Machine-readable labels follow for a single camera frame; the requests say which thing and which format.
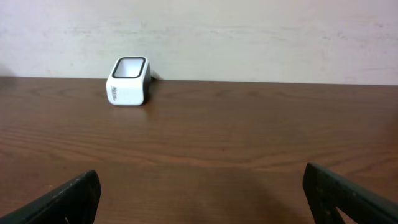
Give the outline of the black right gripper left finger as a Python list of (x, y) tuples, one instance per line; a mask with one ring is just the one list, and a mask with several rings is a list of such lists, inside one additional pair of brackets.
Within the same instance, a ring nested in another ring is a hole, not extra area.
[(1, 217), (1, 223), (94, 223), (101, 196), (95, 170), (88, 170), (31, 203)]

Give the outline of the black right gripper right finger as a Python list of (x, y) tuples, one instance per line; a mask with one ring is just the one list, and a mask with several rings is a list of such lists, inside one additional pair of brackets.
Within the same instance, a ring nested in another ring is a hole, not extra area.
[(306, 165), (302, 186), (315, 223), (397, 223), (397, 204), (316, 164)]

